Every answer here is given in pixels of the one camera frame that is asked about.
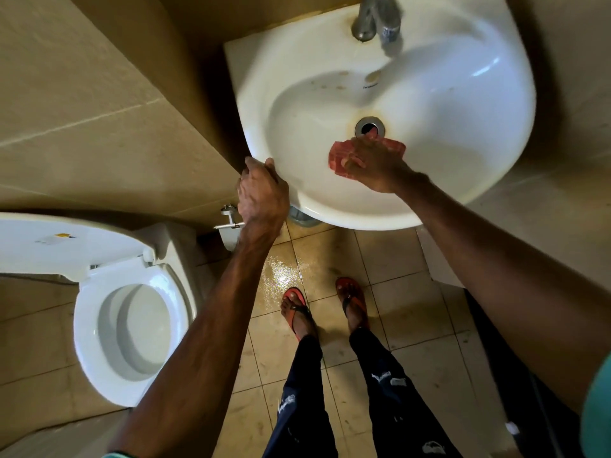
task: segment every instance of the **forearm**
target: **forearm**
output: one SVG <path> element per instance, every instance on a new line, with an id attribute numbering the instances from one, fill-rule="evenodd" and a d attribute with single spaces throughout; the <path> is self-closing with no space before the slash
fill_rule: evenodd
<path id="1" fill-rule="evenodd" d="M 244 227 L 221 280 L 110 450 L 137 458 L 212 455 L 274 238 Z"/>
<path id="2" fill-rule="evenodd" d="M 515 353 L 579 412 L 611 350 L 610 294 L 461 206 L 422 174 L 404 176 L 397 194 Z"/>

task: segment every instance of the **white ceramic sink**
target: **white ceramic sink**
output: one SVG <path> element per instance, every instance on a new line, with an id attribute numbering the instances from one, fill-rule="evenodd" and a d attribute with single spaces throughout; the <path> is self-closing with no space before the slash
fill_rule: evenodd
<path id="1" fill-rule="evenodd" d="M 333 225 L 420 224 L 394 195 L 335 175 L 327 155 L 364 116 L 407 145 L 404 160 L 453 198 L 473 200 L 515 163 L 535 89 L 505 0 L 398 0 L 402 39 L 361 43 L 349 6 L 229 42 L 225 53 L 252 155 L 273 157 L 291 203 Z"/>

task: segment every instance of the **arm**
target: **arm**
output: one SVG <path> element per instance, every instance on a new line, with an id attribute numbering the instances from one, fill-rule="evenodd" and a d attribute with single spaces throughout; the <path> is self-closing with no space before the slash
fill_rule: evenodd
<path id="1" fill-rule="evenodd" d="M 580 412 L 611 351 L 611 294 L 460 205 L 378 143 L 355 147 L 366 168 L 344 161 L 346 169 L 411 207 L 516 355 Z"/>
<path id="2" fill-rule="evenodd" d="M 225 273 L 109 447 L 137 458 L 212 456 L 238 372 L 256 288 L 288 215 L 288 186 L 251 157 L 238 182 L 246 225 Z"/>

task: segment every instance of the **foot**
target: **foot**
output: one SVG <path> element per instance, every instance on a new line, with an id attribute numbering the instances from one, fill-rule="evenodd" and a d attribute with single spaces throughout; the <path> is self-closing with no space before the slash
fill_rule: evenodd
<path id="1" fill-rule="evenodd" d="M 286 322 L 289 323 L 288 317 L 291 313 L 291 305 L 303 305 L 297 294 L 291 292 L 288 296 L 282 299 L 282 303 L 280 304 L 280 313 L 285 317 Z M 318 338 L 318 334 L 316 332 L 316 326 L 312 323 L 306 316 L 299 312 L 295 312 L 295 316 L 293 317 L 293 331 L 297 334 L 299 339 L 303 339 L 305 336 L 310 334 L 315 338 Z"/>
<path id="2" fill-rule="evenodd" d="M 348 295 L 356 295 L 357 290 L 353 284 L 347 286 L 337 286 L 337 295 L 343 302 Z M 348 330 L 352 334 L 356 328 L 360 328 L 367 322 L 367 314 L 362 308 L 356 305 L 354 300 L 351 300 L 346 307 L 346 318 L 348 319 Z"/>

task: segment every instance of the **ripped jeans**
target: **ripped jeans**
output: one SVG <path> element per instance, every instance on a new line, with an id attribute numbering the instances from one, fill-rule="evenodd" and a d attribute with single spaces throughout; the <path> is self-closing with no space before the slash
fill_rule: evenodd
<path id="1" fill-rule="evenodd" d="M 368 329 L 350 336 L 367 382 L 369 415 L 378 457 L 461 457 L 403 368 Z M 278 407 L 277 423 L 263 454 L 271 457 L 337 457 L 325 412 L 316 338 L 297 348 Z"/>

